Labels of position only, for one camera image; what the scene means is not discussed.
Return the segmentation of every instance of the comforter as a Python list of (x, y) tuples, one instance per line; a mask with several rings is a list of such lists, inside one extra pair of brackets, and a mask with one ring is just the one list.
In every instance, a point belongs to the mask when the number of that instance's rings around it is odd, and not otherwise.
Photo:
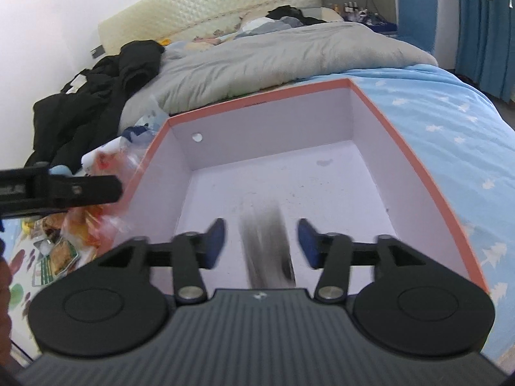
[(299, 78), (415, 64), (437, 62), (408, 43), (347, 22), (249, 36), (193, 54), (172, 46), (159, 75), (125, 104), (119, 129), (134, 125), (155, 101), (176, 114)]

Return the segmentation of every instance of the blue curtain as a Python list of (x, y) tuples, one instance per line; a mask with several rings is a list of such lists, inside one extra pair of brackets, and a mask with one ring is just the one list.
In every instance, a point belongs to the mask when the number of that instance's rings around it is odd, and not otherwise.
[(509, 0), (460, 0), (455, 72), (509, 101), (515, 84), (515, 8)]

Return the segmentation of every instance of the bed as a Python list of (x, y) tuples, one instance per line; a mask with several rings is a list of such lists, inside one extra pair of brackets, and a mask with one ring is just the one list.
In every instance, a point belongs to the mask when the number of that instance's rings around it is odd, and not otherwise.
[[(281, 5), (316, 8), (321, 0), (142, 0), (102, 22), (98, 30), (106, 52), (116, 54), (132, 40), (176, 42), (230, 35), (249, 13)], [(475, 281), (484, 281), (478, 283), (490, 293), (496, 308), (495, 324), (483, 353), (510, 369), (510, 350), (515, 344), (515, 295), (511, 292), (515, 277), (515, 226), (511, 221), (515, 133), (484, 95), (438, 68), (431, 55), (407, 43), (373, 34), (362, 25), (334, 22), (300, 29), (304, 31), (286, 30), (225, 42), (192, 56), (177, 56), (167, 50), (164, 58), (168, 64), (164, 63), (160, 75), (126, 104), (120, 129), (134, 124), (156, 103), (173, 115), (256, 91), (266, 92), (270, 86), (288, 88), (351, 79), (407, 142), (459, 220), (460, 236), (467, 239), (481, 273)], [(261, 63), (253, 69), (251, 79), (236, 79), (236, 72), (230, 70), (227, 76), (217, 76), (223, 81), (217, 86), (217, 79), (209, 78), (212, 71), (202, 69), (206, 57), (212, 56), (209, 63), (216, 66), (230, 52), (236, 52), (245, 56), (231, 60), (231, 64), (243, 65), (242, 71), (248, 71), (249, 64), (244, 62), (253, 47), (256, 53), (274, 45), (277, 48), (279, 41), (297, 39), (299, 34), (314, 36), (306, 41), (300, 38), (302, 45), (317, 43), (324, 41), (320, 37), (324, 33), (336, 36), (332, 46), (303, 52), (311, 61), (304, 64), (310, 68), (295, 64), (295, 73), (288, 67), (295, 62), (288, 45), (270, 55), (273, 58), (280, 53), (288, 60), (274, 74), (267, 73), (267, 64)], [(360, 41), (360, 45), (344, 46), (345, 39)], [(352, 58), (356, 50), (359, 56)], [(186, 73), (171, 85), (169, 77), (177, 77), (173, 69), (177, 65)], [(211, 79), (209, 86), (197, 76), (192, 78), (192, 70), (200, 71), (199, 77)]]

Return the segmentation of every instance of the patterned sheet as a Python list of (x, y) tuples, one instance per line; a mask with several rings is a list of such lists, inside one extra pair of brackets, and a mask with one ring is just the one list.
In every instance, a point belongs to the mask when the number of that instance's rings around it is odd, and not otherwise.
[(468, 235), (495, 304), (483, 353), (515, 343), (515, 132), (479, 91), (437, 67), (351, 70), (432, 174)]

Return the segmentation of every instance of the headboard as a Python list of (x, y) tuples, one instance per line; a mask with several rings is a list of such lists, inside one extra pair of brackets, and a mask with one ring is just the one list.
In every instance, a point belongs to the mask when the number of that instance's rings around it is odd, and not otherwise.
[(217, 30), (231, 33), (249, 11), (280, 5), (320, 7), (321, 0), (141, 0), (100, 23), (98, 33), (112, 55), (136, 40), (184, 41)]

